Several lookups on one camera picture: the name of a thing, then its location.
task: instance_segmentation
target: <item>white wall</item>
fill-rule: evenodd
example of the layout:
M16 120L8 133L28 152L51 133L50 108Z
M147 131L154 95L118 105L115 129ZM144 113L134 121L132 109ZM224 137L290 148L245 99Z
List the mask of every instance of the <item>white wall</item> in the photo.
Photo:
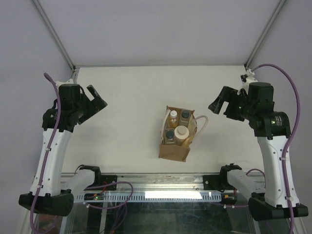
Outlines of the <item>white wall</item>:
M291 145L292 174L300 201L312 211L312 1L289 1L277 19L264 47L251 67L261 63L281 66L293 78L301 97L301 119L297 135ZM286 112L294 123L295 97L291 86L273 68L257 70L260 81L270 82L275 88L276 110ZM304 218L312 232L312 216Z
M278 0L40 0L75 65L242 65Z
M43 72L66 80L70 69L31 1L0 1L0 22L0 230L10 234L38 166L42 115L55 99Z

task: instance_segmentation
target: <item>plastic bottle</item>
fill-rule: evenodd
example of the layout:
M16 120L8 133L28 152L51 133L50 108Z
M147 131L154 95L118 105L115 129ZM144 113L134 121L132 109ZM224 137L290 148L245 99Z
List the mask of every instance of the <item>plastic bottle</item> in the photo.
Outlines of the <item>plastic bottle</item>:
M175 137L175 130L166 129L165 130L165 145L175 145L176 144L176 137Z
M179 118L179 126L185 126L185 127L189 127L189 123L190 123L190 118L191 118L192 112L189 110L183 110L181 111L181 115Z
M177 145L181 145L190 135L190 131L185 126L177 126L175 128L175 140Z
M168 121L168 127L169 128L176 128L178 126L179 122L177 119L177 112L171 111L169 115L169 121Z

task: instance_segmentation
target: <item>led light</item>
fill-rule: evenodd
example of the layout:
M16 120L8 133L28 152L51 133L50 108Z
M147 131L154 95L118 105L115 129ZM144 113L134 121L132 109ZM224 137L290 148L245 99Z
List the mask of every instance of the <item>led light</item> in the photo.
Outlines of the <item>led light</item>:
M145 198L203 199L196 191L146 191Z

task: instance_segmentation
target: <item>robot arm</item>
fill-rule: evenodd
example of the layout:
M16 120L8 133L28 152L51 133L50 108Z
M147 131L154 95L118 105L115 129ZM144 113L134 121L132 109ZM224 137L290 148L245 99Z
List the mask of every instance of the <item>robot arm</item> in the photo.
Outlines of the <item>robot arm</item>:
M269 83L257 82L250 70L242 75L241 79L243 85L240 90L224 86L217 99L208 108L213 113L219 114L223 103L228 102L224 112L227 118L249 121L262 152L266 189L259 188L244 175L240 167L234 170L226 168L223 172L226 174L225 180L249 200L249 209L256 221L289 217L287 199L292 201L295 217L307 216L308 209L300 204L293 186L289 151L286 158L281 156L291 134L288 116L284 112L273 110L274 88ZM286 196L283 160L286 161L290 198Z
M39 214L67 216L73 206L74 197L89 185L98 184L99 167L83 166L79 172L65 184L60 183L65 151L75 125L82 124L107 106L92 85L87 87L94 97L89 100L80 85L71 82L57 83L61 100L61 109L56 109L56 101L51 109L43 115L43 145L38 169L28 194L19 197L19 204L30 210L34 194L38 188L40 173L46 151L49 151L42 187L35 204L35 212ZM56 124L58 111L60 121L51 148L47 148L52 131Z

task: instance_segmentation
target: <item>dark bottle cap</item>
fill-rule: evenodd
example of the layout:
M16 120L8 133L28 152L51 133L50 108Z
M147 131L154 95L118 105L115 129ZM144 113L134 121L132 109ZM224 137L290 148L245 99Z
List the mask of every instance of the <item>dark bottle cap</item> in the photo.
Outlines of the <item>dark bottle cap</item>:
M188 118L188 117L190 117L190 112L182 111L182 118Z
M175 136L174 131L171 131L171 130L170 130L170 131L167 131L166 137L167 137L168 139L173 139L174 136Z

